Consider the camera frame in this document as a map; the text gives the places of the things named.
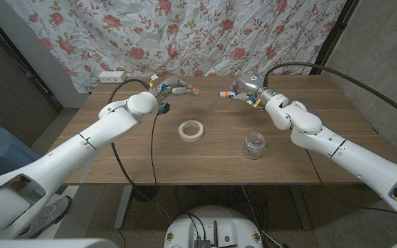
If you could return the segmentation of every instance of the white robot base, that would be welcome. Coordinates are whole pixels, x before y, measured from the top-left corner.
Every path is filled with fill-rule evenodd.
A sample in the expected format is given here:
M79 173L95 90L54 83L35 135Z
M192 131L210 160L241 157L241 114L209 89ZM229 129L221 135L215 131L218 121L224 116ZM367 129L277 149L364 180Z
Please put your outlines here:
M256 225L246 216L229 207L207 205L191 209L188 213L189 216L188 214L180 215L168 227L163 247L263 248L260 231Z

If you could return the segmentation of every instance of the white power strip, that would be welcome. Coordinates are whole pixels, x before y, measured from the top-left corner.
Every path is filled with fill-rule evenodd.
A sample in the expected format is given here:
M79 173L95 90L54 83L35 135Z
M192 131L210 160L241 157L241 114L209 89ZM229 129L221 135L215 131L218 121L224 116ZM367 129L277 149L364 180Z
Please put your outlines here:
M102 72L99 75L101 83L123 83L127 78L124 71L121 72Z

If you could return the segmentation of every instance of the floral fabric backdrop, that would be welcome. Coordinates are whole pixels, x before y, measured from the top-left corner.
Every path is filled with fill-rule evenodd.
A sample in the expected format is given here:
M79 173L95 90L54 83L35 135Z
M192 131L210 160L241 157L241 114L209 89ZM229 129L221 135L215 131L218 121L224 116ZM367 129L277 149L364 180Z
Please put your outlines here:
M266 73L314 62L345 0L6 0L79 92L128 76ZM276 73L305 74L309 68Z

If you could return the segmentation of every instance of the tape roll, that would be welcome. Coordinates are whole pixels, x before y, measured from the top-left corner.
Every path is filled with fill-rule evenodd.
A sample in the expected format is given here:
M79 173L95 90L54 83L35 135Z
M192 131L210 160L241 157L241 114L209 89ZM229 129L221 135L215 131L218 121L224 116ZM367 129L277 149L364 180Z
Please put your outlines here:
M189 127L196 127L198 128L198 133L194 135L187 135L185 134L185 129ZM186 142L194 142L198 141L202 136L203 136L203 125L199 121L195 120L189 120L185 121L179 126L179 134L180 138L183 139Z

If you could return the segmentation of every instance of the sneaker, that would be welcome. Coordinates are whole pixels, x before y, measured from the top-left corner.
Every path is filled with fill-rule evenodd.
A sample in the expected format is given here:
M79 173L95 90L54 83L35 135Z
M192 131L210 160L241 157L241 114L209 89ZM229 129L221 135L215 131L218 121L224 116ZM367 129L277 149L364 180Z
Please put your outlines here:
M18 235L18 238L37 237L50 224L56 224L61 221L71 204L72 199L69 196L64 196L50 206L44 207L32 224Z

